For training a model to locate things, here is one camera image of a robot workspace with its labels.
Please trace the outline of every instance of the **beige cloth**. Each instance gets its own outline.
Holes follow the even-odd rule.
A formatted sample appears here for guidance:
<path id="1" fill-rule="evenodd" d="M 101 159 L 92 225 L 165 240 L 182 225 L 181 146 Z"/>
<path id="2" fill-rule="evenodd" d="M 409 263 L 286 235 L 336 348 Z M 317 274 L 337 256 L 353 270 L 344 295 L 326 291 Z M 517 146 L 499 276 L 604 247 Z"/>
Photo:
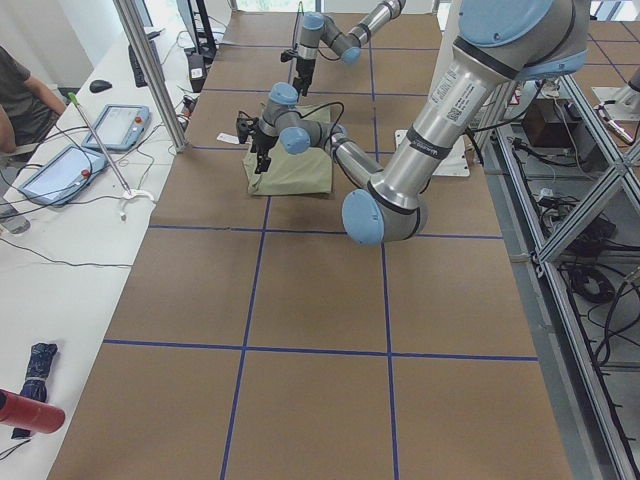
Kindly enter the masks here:
<path id="1" fill-rule="evenodd" d="M 299 111 L 304 115 L 317 107 L 299 107 Z M 311 114 L 308 119 L 319 122 L 331 121 L 329 107 Z M 249 195 L 331 193 L 333 165 L 324 150 L 310 148 L 300 155 L 289 155 L 278 142 L 269 152 L 269 156 L 269 171 L 256 174 L 256 154 L 247 152 L 243 164 L 249 181 Z"/>

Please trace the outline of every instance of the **red object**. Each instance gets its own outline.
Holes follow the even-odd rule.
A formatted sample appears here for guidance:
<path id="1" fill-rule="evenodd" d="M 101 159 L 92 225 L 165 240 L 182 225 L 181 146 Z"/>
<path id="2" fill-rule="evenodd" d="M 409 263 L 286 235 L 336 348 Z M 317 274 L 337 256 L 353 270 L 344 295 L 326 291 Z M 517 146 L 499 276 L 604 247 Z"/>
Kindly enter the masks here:
<path id="1" fill-rule="evenodd" d="M 47 403 L 0 390 L 0 423 L 33 432 L 53 433 L 64 423 L 64 411 Z"/>

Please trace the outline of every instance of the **robotic arm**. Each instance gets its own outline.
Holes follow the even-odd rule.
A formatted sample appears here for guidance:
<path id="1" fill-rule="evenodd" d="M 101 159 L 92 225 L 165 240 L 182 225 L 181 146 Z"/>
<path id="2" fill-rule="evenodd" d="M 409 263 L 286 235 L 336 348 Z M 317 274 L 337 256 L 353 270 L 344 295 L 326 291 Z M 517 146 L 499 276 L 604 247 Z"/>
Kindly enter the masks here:
<path id="1" fill-rule="evenodd" d="M 320 41 L 326 44 L 338 57 L 348 65 L 360 58 L 360 49 L 371 37 L 391 20 L 402 13 L 406 0 L 386 0 L 378 4 L 369 15 L 346 35 L 340 31 L 333 19 L 321 13 L 305 13 L 297 50 L 286 50 L 280 61 L 288 62 L 296 59 L 297 77 L 293 87 L 302 96 L 307 96 L 318 56 Z"/>
<path id="2" fill-rule="evenodd" d="M 347 233 L 361 244 L 410 238 L 427 221 L 420 193 L 493 90 L 578 70 L 588 22 L 588 0 L 464 0 L 453 61 L 384 169 L 344 128 L 302 118 L 297 91 L 286 83 L 274 86 L 244 139 L 251 135 L 267 157 L 278 137 L 292 154 L 324 148 L 360 187 L 343 204 Z"/>

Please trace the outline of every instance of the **computer mouse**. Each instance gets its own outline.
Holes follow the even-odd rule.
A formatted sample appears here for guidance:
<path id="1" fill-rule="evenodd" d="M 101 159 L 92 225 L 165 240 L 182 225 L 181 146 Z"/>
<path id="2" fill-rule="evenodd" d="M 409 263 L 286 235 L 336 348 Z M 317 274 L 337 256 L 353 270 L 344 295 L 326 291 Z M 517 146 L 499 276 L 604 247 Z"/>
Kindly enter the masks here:
<path id="1" fill-rule="evenodd" d="M 111 83 L 107 82 L 106 80 L 94 80 L 89 85 L 89 90 L 91 91 L 91 93 L 100 93 L 104 90 L 110 89 L 111 87 L 113 87 L 113 85 L 111 85 Z"/>

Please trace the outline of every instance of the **person's arm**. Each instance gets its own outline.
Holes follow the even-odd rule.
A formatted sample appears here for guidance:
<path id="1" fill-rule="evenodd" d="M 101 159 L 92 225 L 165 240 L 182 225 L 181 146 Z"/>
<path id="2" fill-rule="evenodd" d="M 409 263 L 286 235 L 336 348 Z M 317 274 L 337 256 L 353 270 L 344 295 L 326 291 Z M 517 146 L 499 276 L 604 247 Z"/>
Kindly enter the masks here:
<path id="1" fill-rule="evenodd" d="M 16 136 L 11 120 L 0 105 L 0 152 L 13 153 L 16 151 Z"/>
<path id="2" fill-rule="evenodd" d="M 31 75 L 24 81 L 24 86 L 31 91 L 36 97 L 42 100 L 47 107 L 56 112 L 58 115 L 62 115 L 64 112 L 65 104 L 56 97 L 49 87 L 47 87 L 44 83 L 38 80 L 36 77 Z"/>

